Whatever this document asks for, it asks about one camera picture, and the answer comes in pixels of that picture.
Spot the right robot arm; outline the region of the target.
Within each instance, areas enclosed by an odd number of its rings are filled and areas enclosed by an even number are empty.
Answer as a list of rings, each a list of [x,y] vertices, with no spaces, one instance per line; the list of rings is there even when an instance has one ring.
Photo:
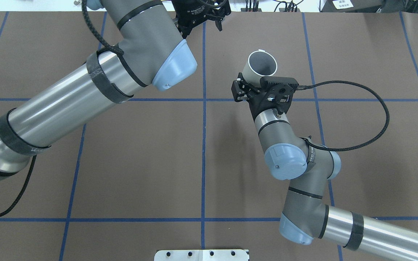
[[[367,90],[385,111],[382,130],[369,141],[347,148],[328,148],[310,137],[297,137],[287,119],[295,91],[326,84],[348,84]],[[365,147],[380,138],[389,125],[389,110],[371,88],[334,80],[300,85],[284,76],[239,73],[231,86],[234,101],[247,101],[271,175],[289,180],[280,234],[297,244],[325,239],[351,251],[393,261],[418,261],[418,232],[323,203],[324,189],[341,170],[338,152]]]

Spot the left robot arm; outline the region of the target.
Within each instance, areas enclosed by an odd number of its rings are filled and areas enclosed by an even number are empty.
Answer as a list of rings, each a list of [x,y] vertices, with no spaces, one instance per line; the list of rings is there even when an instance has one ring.
[[[197,62],[186,37],[206,20],[222,30],[227,0],[83,0],[86,24],[102,43],[86,62],[45,91],[0,117],[0,181],[31,157],[149,85],[159,91],[191,76]]]

